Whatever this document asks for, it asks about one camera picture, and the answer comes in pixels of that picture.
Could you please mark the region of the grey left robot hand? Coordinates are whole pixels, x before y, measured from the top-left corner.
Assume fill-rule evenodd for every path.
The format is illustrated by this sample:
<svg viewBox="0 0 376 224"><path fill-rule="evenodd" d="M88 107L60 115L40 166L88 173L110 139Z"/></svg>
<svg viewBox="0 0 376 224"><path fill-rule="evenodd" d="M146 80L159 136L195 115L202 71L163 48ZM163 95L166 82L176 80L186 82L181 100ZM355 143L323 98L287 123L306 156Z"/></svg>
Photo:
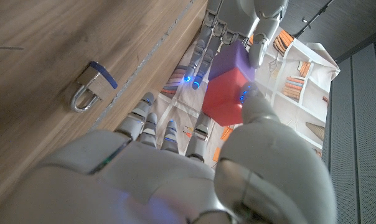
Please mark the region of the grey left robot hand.
<svg viewBox="0 0 376 224"><path fill-rule="evenodd" d="M209 0L197 44L184 75L198 89L219 47L246 46L251 67L258 68L288 7L288 0Z"/></svg>

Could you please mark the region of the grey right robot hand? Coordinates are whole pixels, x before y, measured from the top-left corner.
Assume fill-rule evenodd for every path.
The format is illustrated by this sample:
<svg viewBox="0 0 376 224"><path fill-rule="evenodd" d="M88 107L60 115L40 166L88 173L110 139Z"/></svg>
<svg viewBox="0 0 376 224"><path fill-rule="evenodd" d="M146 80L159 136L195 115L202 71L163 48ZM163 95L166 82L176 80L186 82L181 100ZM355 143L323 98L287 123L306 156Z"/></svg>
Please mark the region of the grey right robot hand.
<svg viewBox="0 0 376 224"><path fill-rule="evenodd" d="M96 130L43 158L0 205L0 223L335 223L332 180L254 83L243 124L210 167L198 136L177 152L175 124L156 147L153 95L115 131Z"/></svg>

